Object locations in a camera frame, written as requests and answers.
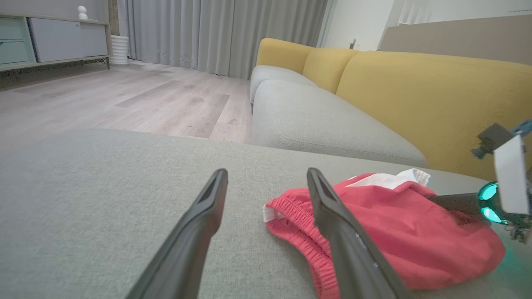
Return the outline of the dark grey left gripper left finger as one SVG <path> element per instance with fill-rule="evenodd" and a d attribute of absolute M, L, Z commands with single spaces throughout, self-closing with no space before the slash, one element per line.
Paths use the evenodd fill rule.
<path fill-rule="evenodd" d="M 211 238 L 224 213 L 228 172 L 217 169 L 181 216 L 128 299 L 195 299 Z"/>

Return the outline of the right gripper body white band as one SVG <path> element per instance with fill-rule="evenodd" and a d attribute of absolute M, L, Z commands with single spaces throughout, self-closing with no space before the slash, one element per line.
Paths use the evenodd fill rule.
<path fill-rule="evenodd" d="M 519 242 L 531 239 L 531 183 L 526 175 L 524 142 L 520 135 L 494 150 L 496 181 L 478 193 L 480 212 L 491 223 L 509 226 Z"/>

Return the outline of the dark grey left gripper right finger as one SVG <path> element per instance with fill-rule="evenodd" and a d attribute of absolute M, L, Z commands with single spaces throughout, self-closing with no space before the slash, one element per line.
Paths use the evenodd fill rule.
<path fill-rule="evenodd" d="M 410 290 L 317 168 L 307 172 L 314 224 L 329 242 L 342 299 L 408 299 Z"/>

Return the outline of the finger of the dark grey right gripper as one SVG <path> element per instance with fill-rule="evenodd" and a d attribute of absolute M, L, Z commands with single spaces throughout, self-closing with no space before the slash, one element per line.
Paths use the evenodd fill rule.
<path fill-rule="evenodd" d="M 427 199 L 450 211 L 458 211 L 474 216 L 481 215 L 480 200 L 476 193 L 430 196 Z"/>

